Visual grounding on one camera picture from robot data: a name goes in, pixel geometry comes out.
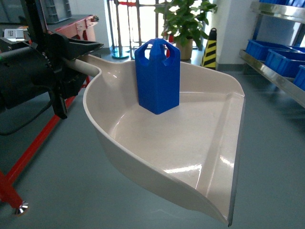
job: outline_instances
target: blue plastic container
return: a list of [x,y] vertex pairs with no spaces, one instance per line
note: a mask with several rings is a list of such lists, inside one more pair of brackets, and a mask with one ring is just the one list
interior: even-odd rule
[[269,50],[265,65],[281,76],[295,78],[299,65],[305,65],[305,53]]
[[286,0],[260,0],[260,2],[271,3],[271,4],[279,4],[279,5],[285,5],[286,4]]
[[[149,60],[145,50],[152,44]],[[166,58],[164,46],[170,51]],[[179,105],[180,51],[164,39],[151,39],[135,53],[139,105],[158,115]]]
[[292,49],[305,53],[305,47],[290,46]]
[[246,53],[253,56],[259,61],[265,61],[268,55],[268,50],[293,50],[292,48],[270,42],[261,42],[257,40],[249,40],[248,46],[246,48]]
[[287,6],[305,7],[305,0],[287,0]]
[[305,65],[299,66],[299,72],[295,77],[294,84],[305,91]]

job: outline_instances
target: potted plant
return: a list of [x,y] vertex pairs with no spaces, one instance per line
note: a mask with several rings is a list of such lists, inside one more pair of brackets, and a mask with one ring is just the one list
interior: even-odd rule
[[193,40],[200,47],[201,38],[208,39],[203,25],[209,24],[207,13],[216,7],[209,0],[172,0],[165,1],[165,7],[155,9],[156,13],[164,15],[162,36],[173,35],[176,47],[181,51],[181,60],[191,58]]

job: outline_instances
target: metal shelf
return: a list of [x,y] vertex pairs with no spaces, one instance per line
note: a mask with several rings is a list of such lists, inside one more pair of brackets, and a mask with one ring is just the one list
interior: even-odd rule
[[290,95],[295,101],[305,108],[305,91],[294,85],[285,77],[282,77],[272,69],[268,68],[262,62],[247,54],[244,50],[240,50],[239,54],[248,65],[264,76],[267,80],[274,83],[278,88]]
[[262,15],[305,23],[305,8],[261,2],[252,2],[250,8]]

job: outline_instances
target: yellow black striped cone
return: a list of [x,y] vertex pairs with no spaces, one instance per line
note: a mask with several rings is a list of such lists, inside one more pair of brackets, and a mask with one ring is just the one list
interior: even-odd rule
[[212,28],[209,34],[209,39],[204,50],[201,66],[216,70],[216,40],[217,30]]

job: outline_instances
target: white wall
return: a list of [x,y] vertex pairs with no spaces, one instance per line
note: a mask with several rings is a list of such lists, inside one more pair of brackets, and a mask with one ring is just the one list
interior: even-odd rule
[[[219,64],[242,64],[239,56],[253,37],[257,13],[250,9],[258,0],[214,0],[217,13],[212,14],[212,27],[217,29]],[[291,45],[300,24],[274,17],[263,16],[257,40]]]
[[104,48],[111,47],[111,35],[109,26],[109,16],[106,0],[70,0],[72,15],[93,14],[98,15],[100,21],[94,26],[96,41],[103,43]]
[[245,49],[252,37],[256,14],[250,9],[254,0],[214,0],[217,13],[212,15],[212,27],[217,29],[219,64],[242,64],[240,49]]

